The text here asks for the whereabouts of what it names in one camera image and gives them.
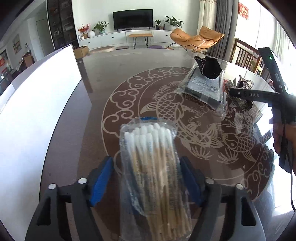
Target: clear plastic packaging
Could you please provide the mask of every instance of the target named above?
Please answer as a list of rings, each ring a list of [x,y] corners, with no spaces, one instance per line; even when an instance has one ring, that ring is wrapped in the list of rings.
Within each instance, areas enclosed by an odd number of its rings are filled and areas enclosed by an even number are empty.
[[[192,232],[173,122],[135,118],[120,130],[121,239],[186,240]]]
[[[225,93],[223,91],[223,74],[216,79],[202,75],[197,62],[194,63],[184,80],[176,88],[177,94],[188,94],[217,110],[224,110]]]

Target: curtain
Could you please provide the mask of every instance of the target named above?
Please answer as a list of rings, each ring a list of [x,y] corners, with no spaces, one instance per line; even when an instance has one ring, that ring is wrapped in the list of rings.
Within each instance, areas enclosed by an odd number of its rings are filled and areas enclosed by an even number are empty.
[[[217,0],[200,0],[200,13],[198,17],[197,35],[202,26],[209,29],[215,28]]]
[[[224,34],[224,37],[210,50],[215,58],[229,61],[237,27],[238,5],[238,0],[218,0],[215,31]]]
[[[275,21],[275,31],[274,31],[274,43],[272,46],[272,51],[278,57],[279,61],[283,64],[284,58],[287,56],[289,51],[289,43],[290,39],[286,34],[285,30],[279,24],[279,22]]]

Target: blue gripper pad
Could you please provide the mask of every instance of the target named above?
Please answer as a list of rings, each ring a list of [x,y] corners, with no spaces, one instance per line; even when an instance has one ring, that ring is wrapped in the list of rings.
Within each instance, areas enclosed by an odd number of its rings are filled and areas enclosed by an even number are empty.
[[[89,201],[93,207],[101,201],[113,169],[113,158],[109,157],[91,190]]]
[[[192,201],[194,201],[197,205],[200,206],[204,202],[204,198],[203,198],[204,176],[199,170],[195,170],[192,167],[187,157],[180,158],[180,165],[181,165],[183,180],[189,191],[189,195]]]

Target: white tv cabinet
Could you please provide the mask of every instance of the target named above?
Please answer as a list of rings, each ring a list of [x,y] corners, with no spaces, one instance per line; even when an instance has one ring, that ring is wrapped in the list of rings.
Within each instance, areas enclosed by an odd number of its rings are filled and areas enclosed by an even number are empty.
[[[135,30],[126,30],[118,32],[109,32],[104,34],[99,34],[91,38],[87,38],[79,41],[79,46],[87,45],[89,50],[113,45],[115,47],[129,45],[133,46],[133,38],[130,38],[130,34],[146,34],[150,33],[153,37],[148,37],[148,44],[151,45],[165,45],[168,46],[173,43],[173,40],[170,38],[169,30],[155,30],[155,29],[135,29]],[[144,37],[137,37],[137,46],[145,45]]]

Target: orange lounge chair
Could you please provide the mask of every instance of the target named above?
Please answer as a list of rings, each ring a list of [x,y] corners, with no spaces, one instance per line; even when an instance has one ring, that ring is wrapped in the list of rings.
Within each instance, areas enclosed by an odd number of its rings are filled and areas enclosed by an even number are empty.
[[[198,52],[208,49],[218,43],[224,34],[211,30],[202,26],[199,35],[190,36],[179,28],[176,28],[171,34],[170,38],[174,41],[170,46],[178,44],[184,49]]]

